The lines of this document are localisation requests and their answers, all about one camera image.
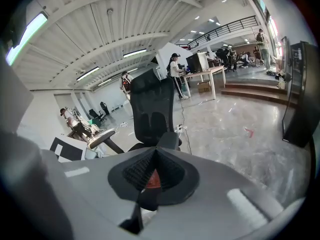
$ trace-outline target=cable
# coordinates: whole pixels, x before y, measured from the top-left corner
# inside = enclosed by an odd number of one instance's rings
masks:
[[[185,111],[185,108],[184,108],[184,106],[182,106],[182,102],[180,101],[180,105],[181,105],[181,108],[182,108],[182,117],[183,117],[183,123],[182,123],[182,125],[184,125],[185,124],[185,115],[184,115],[184,111]],[[189,136],[188,136],[188,132],[187,132],[187,129],[186,128],[184,128],[184,127],[182,127],[181,125],[180,125],[180,128],[183,128],[184,130],[185,130],[185,133],[186,133],[186,137],[187,137],[187,139],[188,139],[188,144],[189,144],[189,149],[190,149],[190,154],[192,155],[192,151],[191,151],[191,146],[190,146],[190,140],[189,140]]]

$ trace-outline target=table leg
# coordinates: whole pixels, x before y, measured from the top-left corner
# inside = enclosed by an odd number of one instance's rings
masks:
[[[191,97],[187,78],[186,78],[186,77],[183,77],[183,79],[184,79],[184,84],[185,84],[186,90],[187,90],[187,92],[188,92],[188,96]]]
[[[212,76],[211,72],[209,74],[210,77],[210,81],[211,81],[211,89],[212,89],[212,95],[213,95],[213,99],[216,99],[216,90],[215,90],[215,83],[214,83],[214,77]]]
[[[225,85],[226,84],[226,75],[225,75],[225,70],[224,69],[222,69],[222,78],[223,78],[223,88],[225,88],[226,87],[226,85]]]

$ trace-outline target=railing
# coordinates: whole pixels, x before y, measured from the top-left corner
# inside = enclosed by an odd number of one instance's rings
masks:
[[[256,16],[250,16],[250,17],[238,19],[226,25],[220,26],[208,33],[205,33],[202,36],[199,36],[195,40],[188,43],[187,46],[188,46],[188,49],[191,50],[199,45],[203,45],[204,43],[211,41],[214,38],[221,37],[223,35],[226,35],[228,33],[231,33],[237,30],[251,28],[258,25],[259,24],[256,20]]]

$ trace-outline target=gray fabric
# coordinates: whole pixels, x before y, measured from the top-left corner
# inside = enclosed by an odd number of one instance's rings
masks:
[[[261,51],[261,55],[262,55],[262,58],[263,58],[263,61],[264,61],[265,68],[267,70],[269,70],[270,69],[270,53],[269,53],[269,50],[260,48],[260,51]]]

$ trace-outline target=cardboard box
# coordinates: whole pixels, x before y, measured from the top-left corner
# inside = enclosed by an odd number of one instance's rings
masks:
[[[196,86],[198,88],[198,92],[199,93],[205,93],[205,92],[210,92],[211,91],[210,80],[205,80],[203,82],[198,82]]]

